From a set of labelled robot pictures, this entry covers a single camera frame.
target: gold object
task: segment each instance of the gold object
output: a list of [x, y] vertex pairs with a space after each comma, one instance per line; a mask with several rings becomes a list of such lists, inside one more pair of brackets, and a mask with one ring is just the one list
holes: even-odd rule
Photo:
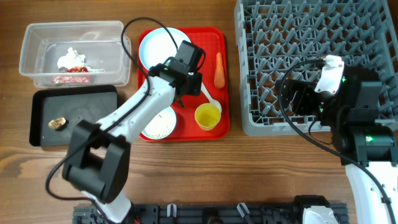
[[58, 130], [62, 128], [66, 123], [67, 120], [65, 118], [54, 119], [49, 122], [49, 128]]

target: spoon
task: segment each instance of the spoon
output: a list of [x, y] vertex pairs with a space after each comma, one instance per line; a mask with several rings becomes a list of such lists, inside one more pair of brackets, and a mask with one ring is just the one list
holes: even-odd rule
[[203, 92], [203, 94], [205, 94], [205, 96], [206, 96], [207, 99], [209, 100], [209, 103], [215, 105], [215, 106], [218, 108], [218, 110], [220, 111], [220, 113], [221, 113], [221, 112], [223, 111], [223, 109], [221, 108], [221, 104], [219, 103], [219, 101], [214, 100], [214, 99], [210, 96], [209, 92], [207, 91], [207, 89], [206, 89], [206, 87], [205, 87], [205, 84], [201, 83], [201, 88], [200, 88], [200, 90]]

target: wooden table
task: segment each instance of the wooden table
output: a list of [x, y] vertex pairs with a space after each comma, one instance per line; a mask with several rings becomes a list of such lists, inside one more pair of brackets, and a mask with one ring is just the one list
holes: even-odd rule
[[[125, 187], [134, 203], [234, 204], [291, 202], [295, 195], [324, 195], [348, 204], [356, 223], [353, 194], [340, 160], [298, 136], [250, 138], [242, 131], [239, 59], [233, 10], [236, 0], [160, 1], [2, 1], [0, 3], [0, 223], [71, 223], [77, 202], [61, 202], [45, 193], [50, 169], [66, 147], [43, 150], [29, 144], [32, 95], [38, 90], [18, 72], [27, 25], [35, 22], [128, 20], [154, 17], [170, 27], [215, 26], [226, 37], [231, 131], [219, 141], [132, 146]], [[127, 31], [137, 52], [139, 34], [156, 27], [134, 24]], [[136, 67], [130, 83], [136, 91]], [[329, 133], [315, 134], [324, 141]], [[79, 195], [58, 173], [52, 189]]]

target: dish rack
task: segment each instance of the dish rack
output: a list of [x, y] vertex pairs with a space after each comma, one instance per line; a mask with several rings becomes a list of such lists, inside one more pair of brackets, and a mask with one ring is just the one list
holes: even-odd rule
[[[297, 134], [282, 117], [275, 81], [298, 62], [340, 55], [348, 66], [370, 68], [383, 88], [377, 123], [398, 129], [398, 41], [386, 0], [238, 0], [234, 9], [239, 51], [243, 131], [249, 136]], [[304, 65], [294, 80], [317, 82], [318, 68]], [[314, 116], [296, 116], [308, 131]], [[312, 131], [329, 131], [315, 123]]]

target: red tray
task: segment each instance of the red tray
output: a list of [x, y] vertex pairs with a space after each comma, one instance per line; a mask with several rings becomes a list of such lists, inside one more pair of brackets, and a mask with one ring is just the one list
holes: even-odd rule
[[[206, 61], [199, 70], [202, 73], [202, 82], [205, 84], [209, 94], [212, 98], [221, 103], [223, 112], [221, 113], [221, 120], [217, 126], [211, 131], [204, 131], [199, 128], [195, 121], [195, 110], [203, 103], [208, 103], [206, 96], [201, 93], [200, 96], [184, 96], [182, 101], [184, 108], [178, 103], [172, 104], [177, 115], [177, 125], [171, 135], [164, 139], [153, 140], [140, 134], [140, 137], [150, 142], [170, 142], [170, 141], [197, 141], [197, 140], [215, 140], [221, 139], [229, 132], [231, 126], [229, 120], [229, 95], [228, 95], [228, 79], [226, 69], [226, 53], [225, 53], [225, 39], [224, 34], [215, 27], [192, 27], [192, 28], [177, 28], [184, 32], [195, 45], [201, 47], [206, 52]], [[145, 30], [139, 37], [139, 44], [143, 38], [153, 29]], [[216, 54], [221, 52], [223, 56], [224, 72], [225, 72], [225, 87], [218, 89], [214, 86], [214, 74], [216, 70]], [[141, 60], [138, 60], [139, 66], [142, 66]], [[144, 75], [138, 70], [137, 84], [140, 87], [144, 82]]]

